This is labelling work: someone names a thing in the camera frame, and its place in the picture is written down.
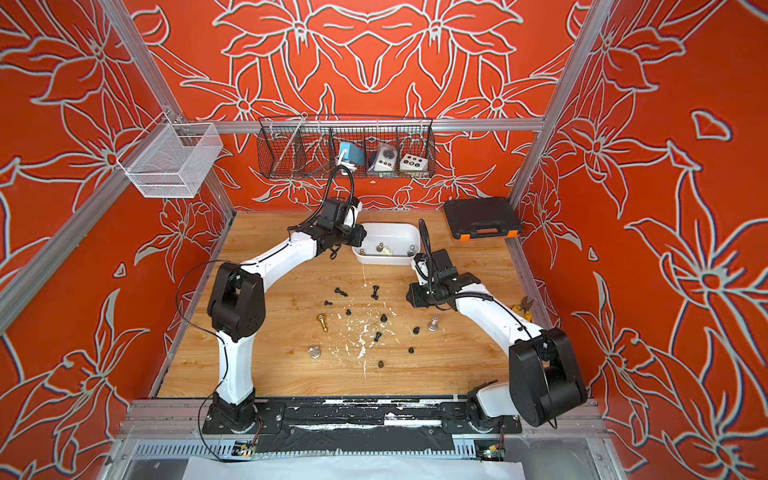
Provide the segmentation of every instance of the toolbox handle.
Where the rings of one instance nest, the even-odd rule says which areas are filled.
[[[501,222],[493,222],[493,223],[473,223],[472,227],[474,228],[473,233],[477,235],[477,238],[486,238],[486,237],[498,237],[500,233],[502,233],[502,229],[500,228]]]

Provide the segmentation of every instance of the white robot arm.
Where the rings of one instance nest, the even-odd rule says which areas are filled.
[[[445,250],[431,251],[423,220],[424,253],[414,257],[407,300],[414,307],[448,305],[474,320],[509,356],[509,382],[493,382],[468,394],[475,427],[503,415],[520,415],[539,426],[587,401],[586,388],[568,337],[545,330],[497,301],[471,273],[459,274]]]
[[[331,172],[331,180],[338,170]],[[326,187],[326,197],[330,186]],[[253,339],[266,316],[264,293],[280,277],[326,250],[331,258],[342,245],[359,247],[366,232],[356,224],[362,204],[350,189],[347,200],[326,199],[310,217],[293,228],[288,239],[244,263],[223,263],[208,303],[208,315],[219,342],[219,385],[209,416],[232,432],[254,423],[255,391],[251,376]]]

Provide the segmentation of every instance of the screw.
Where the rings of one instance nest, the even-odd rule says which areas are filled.
[[[317,321],[323,326],[323,332],[328,333],[328,326],[326,325],[326,315],[321,313],[317,316]]]

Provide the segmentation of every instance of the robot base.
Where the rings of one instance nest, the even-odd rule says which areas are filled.
[[[285,403],[282,402],[257,402],[254,403],[256,392],[252,392],[238,405],[232,405],[222,400],[218,393],[214,393],[214,402],[208,407],[208,414],[203,424],[203,434],[241,434],[249,433],[279,433],[283,427],[283,414]]]

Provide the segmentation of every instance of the wire basket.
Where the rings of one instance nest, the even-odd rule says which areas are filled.
[[[257,136],[259,172],[267,178],[328,177],[336,166],[339,144],[350,142],[364,153],[366,164],[355,178],[426,178],[435,174],[435,135],[432,119],[367,117],[362,115],[315,115],[262,117]],[[397,150],[397,160],[407,154],[427,159],[426,170],[391,172],[368,168],[379,144]]]
[[[223,146],[216,127],[202,135],[178,135],[170,124],[157,128],[144,153],[124,168],[128,179],[147,198],[194,198]]]

